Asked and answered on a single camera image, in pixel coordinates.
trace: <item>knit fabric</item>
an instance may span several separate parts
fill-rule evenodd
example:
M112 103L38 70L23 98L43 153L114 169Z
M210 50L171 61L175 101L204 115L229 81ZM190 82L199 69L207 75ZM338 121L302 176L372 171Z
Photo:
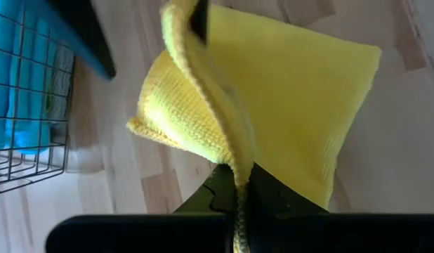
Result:
M256 162L327 208L336 157L379 48L220 6L210 6L203 45L188 23L196 4L171 0L162 9L167 50L150 69L128 128L229 164L238 193Z

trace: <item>wire basket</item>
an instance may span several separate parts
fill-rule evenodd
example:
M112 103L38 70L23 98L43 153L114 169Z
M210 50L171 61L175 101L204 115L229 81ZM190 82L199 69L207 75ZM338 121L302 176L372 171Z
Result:
M0 93L8 94L6 114L0 113L0 139L6 138L0 144L0 193L62 174L68 153L73 52L48 26L41 31L43 20L36 18L34 26L23 3L19 8L16 18L0 13L0 25L14 27L15 34L13 48L0 46L0 59L17 67L15 77L8 72L10 81L0 82ZM45 57L38 58L41 50Z

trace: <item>light wood surface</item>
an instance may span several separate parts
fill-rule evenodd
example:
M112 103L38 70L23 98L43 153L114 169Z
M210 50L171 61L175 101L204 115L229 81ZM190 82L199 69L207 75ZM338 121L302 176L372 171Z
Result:
M213 164L205 159L125 127L136 113L144 77L164 48L164 2L93 2L117 76L105 82L78 62L68 173L0 195L0 252L42 252L50 229L77 214L172 212L211 172ZM434 212L434 81L403 1L218 3L380 46L373 89L339 155L331 211Z

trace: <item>metal wire rack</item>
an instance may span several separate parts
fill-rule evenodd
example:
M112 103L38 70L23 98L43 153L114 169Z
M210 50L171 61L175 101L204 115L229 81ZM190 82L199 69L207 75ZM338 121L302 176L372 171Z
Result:
M8 91L13 100L9 100L8 110L5 115L0 115L0 124L6 125L6 138L9 138L7 145L0 148L0 193L5 193L16 188L28 186L30 184L43 181L62 174L67 163L67 139L68 139L68 118L72 95L72 80L74 56L70 47L63 43L50 28L48 32L40 32L26 23L25 16L28 12L23 7L23 11L17 19L0 13L0 22L8 23L15 28L15 36L20 36L18 49L14 45L14 50L6 50L0 47L0 55L7 56L11 60L17 61L17 71L15 72L15 85L10 82L0 82L0 89ZM32 37L42 41L46 45L45 60L38 60L28 55L24 50L25 37ZM56 48L56 52L63 50L72 53L69 66L57 65L54 61L48 61L49 49ZM22 66L39 66L43 68L42 89L34 89L28 85L22 85ZM63 81L61 89L56 88L55 82ZM22 98L40 99L40 113L38 117L25 115L21 110L27 110L22 103ZM37 145L17 145L22 126L33 124L37 125L36 132L27 134L37 135ZM44 143L43 127L48 126L49 140Z

